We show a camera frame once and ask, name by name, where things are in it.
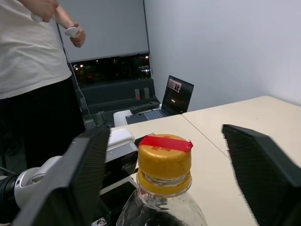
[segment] white controller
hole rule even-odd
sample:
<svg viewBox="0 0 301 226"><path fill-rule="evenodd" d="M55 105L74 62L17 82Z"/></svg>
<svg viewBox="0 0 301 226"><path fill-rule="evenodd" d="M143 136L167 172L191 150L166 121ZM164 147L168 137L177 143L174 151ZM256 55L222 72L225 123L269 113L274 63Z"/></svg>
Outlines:
<svg viewBox="0 0 301 226"><path fill-rule="evenodd" d="M32 20L36 23L40 23L43 21L43 18L37 15L31 14ZM77 34L79 32L79 29L77 27L70 27L65 31L65 35L76 38Z"/></svg>

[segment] red tape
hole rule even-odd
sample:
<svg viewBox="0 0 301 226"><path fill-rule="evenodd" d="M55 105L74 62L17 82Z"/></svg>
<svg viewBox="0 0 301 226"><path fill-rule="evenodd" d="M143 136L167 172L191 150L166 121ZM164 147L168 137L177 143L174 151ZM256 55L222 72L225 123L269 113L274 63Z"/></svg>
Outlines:
<svg viewBox="0 0 301 226"><path fill-rule="evenodd" d="M182 152L190 152L193 144L191 141L186 140L177 140L169 137L153 137L146 136L139 144L153 146L153 149L158 150L159 148L163 148L167 151L171 149L182 151Z"/></svg>

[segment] laptop screen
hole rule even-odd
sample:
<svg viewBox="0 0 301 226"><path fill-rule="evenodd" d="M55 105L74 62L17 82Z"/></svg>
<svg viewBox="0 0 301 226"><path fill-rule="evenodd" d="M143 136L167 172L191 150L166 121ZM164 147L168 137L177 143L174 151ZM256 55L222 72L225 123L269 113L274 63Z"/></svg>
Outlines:
<svg viewBox="0 0 301 226"><path fill-rule="evenodd" d="M191 99L193 85L183 80L169 76L162 103L162 110L169 115L187 112Z"/></svg>

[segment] yellow bottle cap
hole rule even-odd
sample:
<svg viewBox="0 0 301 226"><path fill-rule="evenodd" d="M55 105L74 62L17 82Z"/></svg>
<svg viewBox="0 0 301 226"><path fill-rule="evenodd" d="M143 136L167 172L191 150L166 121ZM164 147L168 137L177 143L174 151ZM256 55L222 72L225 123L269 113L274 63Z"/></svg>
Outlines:
<svg viewBox="0 0 301 226"><path fill-rule="evenodd" d="M167 134L152 135L152 137L164 137L186 141L185 139ZM179 151L165 147L139 145L138 152L139 183L148 191L156 194L175 194L191 185L191 151ZM172 180L187 175L187 177L176 186L157 186L146 177L159 180Z"/></svg>

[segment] bottle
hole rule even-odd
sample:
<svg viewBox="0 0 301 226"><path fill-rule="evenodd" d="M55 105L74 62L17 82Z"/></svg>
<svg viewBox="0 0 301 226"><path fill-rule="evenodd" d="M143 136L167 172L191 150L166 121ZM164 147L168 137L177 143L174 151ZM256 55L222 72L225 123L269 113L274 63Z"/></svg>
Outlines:
<svg viewBox="0 0 301 226"><path fill-rule="evenodd" d="M150 138L159 142L155 141L155 145L144 142ZM116 225L207 226L200 207L187 193L192 182L191 148L183 151L177 147L178 141L184 145L191 142L174 135L152 135L145 139L138 151L139 187L125 204Z"/></svg>

